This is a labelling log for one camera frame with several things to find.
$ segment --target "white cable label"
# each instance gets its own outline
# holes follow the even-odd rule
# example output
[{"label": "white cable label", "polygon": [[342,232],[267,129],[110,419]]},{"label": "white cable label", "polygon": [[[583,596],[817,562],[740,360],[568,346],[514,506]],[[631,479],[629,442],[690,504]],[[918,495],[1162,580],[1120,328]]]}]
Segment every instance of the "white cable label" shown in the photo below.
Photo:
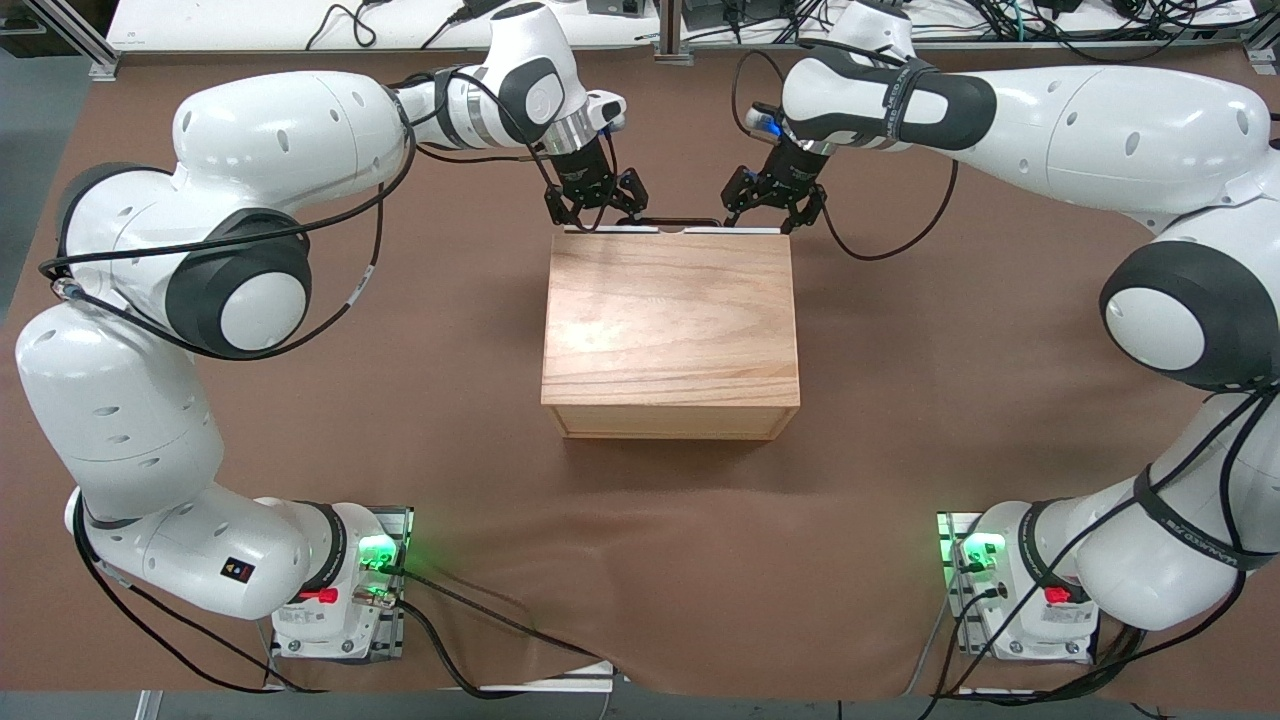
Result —
[{"label": "white cable label", "polygon": [[347,299],[347,305],[355,305],[356,299],[360,297],[361,292],[365,292],[365,286],[369,284],[369,278],[374,277],[374,266],[370,265],[365,268],[365,277],[360,278],[360,283],[356,284],[356,290],[352,291],[351,297]]}]

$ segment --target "white table surface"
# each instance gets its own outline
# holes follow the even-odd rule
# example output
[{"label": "white table surface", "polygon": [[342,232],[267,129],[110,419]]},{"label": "white table surface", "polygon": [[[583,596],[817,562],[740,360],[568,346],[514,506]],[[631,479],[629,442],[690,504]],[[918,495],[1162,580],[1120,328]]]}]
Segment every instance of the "white table surface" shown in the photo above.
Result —
[{"label": "white table surface", "polygon": [[[1024,8],[1032,3],[1019,1]],[[332,0],[120,0],[106,38],[123,53],[300,51],[332,4]],[[358,0],[340,0],[340,4],[355,9]],[[829,17],[835,20],[849,0],[829,0]],[[365,10],[361,19],[378,33],[378,44],[371,50],[411,50],[417,49],[460,5],[458,0],[390,0]],[[658,33],[658,17],[652,1],[644,18],[593,15],[586,12],[585,0],[567,4],[548,1],[547,5],[559,18],[575,47],[650,45]],[[965,0],[914,0],[906,12],[918,26],[918,40],[983,35],[982,29],[956,29],[982,23],[982,17]],[[1233,0],[1229,5],[1201,13],[1196,23],[1229,23],[1252,15],[1249,0]],[[1079,10],[1062,14],[1057,22],[1062,29],[1087,32],[1112,29],[1125,20],[1105,0],[1084,0]],[[785,24],[785,20],[777,20],[742,29],[742,42],[767,44]],[[701,32],[708,31],[686,31],[684,36]],[[820,37],[824,32],[817,20],[810,19],[804,26],[804,35]],[[733,37],[726,29],[694,40],[692,45],[723,46],[732,42]],[[436,50],[488,46],[486,19],[454,26],[431,45]],[[334,12],[314,49],[360,50],[352,38],[351,18]]]}]

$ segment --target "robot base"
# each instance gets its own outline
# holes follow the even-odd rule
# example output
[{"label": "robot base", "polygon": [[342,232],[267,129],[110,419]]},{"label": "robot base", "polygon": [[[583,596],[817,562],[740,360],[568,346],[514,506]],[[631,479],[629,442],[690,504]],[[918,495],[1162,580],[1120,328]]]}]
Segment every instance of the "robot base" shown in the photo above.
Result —
[{"label": "robot base", "polygon": [[396,660],[404,644],[404,612],[387,605],[403,591],[404,579],[362,566],[367,559],[361,553],[361,541],[366,541],[367,555],[370,543],[389,538],[394,543],[392,561],[404,557],[413,509],[349,503],[333,507],[347,527],[347,556],[330,585],[339,601],[307,598],[273,612],[271,655],[351,665]]},{"label": "robot base", "polygon": [[[989,655],[998,660],[1092,664],[1098,609],[1093,602],[1050,603],[1044,591],[1036,588],[1018,550],[1019,527],[1029,507],[1027,502],[1002,502],[984,514],[938,512],[951,612],[959,615],[974,594],[1004,588],[1000,597],[979,601],[963,619],[960,650],[966,655],[982,652],[1019,600],[1036,592],[996,638]],[[957,577],[956,568],[974,562],[988,569]]]}]

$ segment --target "black square sticker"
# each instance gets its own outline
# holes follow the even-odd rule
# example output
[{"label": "black square sticker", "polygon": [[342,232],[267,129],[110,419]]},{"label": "black square sticker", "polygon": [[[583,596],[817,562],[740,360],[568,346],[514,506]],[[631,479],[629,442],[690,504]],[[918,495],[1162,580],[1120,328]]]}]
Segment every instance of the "black square sticker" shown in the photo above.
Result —
[{"label": "black square sticker", "polygon": [[238,583],[248,583],[250,577],[253,574],[253,566],[243,560],[228,557],[227,562],[223,562],[221,574],[224,578],[230,578]]}]

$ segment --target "black strap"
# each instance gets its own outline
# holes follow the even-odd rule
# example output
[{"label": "black strap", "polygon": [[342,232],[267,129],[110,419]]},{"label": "black strap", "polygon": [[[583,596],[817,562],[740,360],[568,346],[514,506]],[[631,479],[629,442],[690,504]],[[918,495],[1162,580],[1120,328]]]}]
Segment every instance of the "black strap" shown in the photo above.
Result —
[{"label": "black strap", "polygon": [[479,150],[477,147],[468,145],[467,141],[462,140],[457,128],[453,127],[453,117],[449,114],[449,82],[453,79],[453,73],[458,72],[461,67],[462,65],[453,65],[435,70],[434,97],[435,105],[440,108],[440,111],[435,114],[435,119],[440,124],[440,132],[444,133],[444,137],[449,138],[449,142],[462,149]]},{"label": "black strap", "polygon": [[1050,571],[1048,564],[1044,562],[1039,548],[1036,547],[1036,523],[1039,520],[1041,514],[1044,512],[1044,509],[1055,502],[1057,500],[1033,502],[1027,512],[1023,514],[1021,521],[1018,523],[1018,547],[1021,551],[1023,560],[1027,562],[1027,574],[1032,577],[1038,588],[1057,587],[1065,589],[1069,594],[1068,602],[1089,602],[1089,593],[1084,592],[1083,587]]},{"label": "black strap", "polygon": [[884,137],[897,140],[906,117],[906,104],[915,92],[915,85],[924,73],[936,73],[937,68],[919,58],[908,58],[906,64],[897,69],[897,77],[884,88]]},{"label": "black strap", "polygon": [[1262,568],[1276,556],[1275,552],[1235,550],[1230,544],[1190,524],[1176,510],[1170,507],[1164,498],[1156,495],[1156,491],[1151,489],[1151,465],[1143,468],[1138,473],[1138,477],[1133,479],[1133,496],[1138,500],[1138,505],[1147,511],[1147,516],[1155,520],[1165,532],[1183,541],[1183,544],[1187,547],[1206,557],[1212,557],[1222,565],[1248,573]]},{"label": "black strap", "polygon": [[[324,561],[324,566],[298,589],[300,594],[319,592],[333,584],[334,578],[338,577],[338,570],[342,569],[342,559],[347,555],[347,527],[343,525],[342,518],[338,516],[332,505],[311,502],[310,500],[296,500],[294,502],[315,507],[329,521],[329,537],[332,538],[329,542],[329,557]],[[301,597],[294,597],[289,602],[301,602],[302,600]]]}]

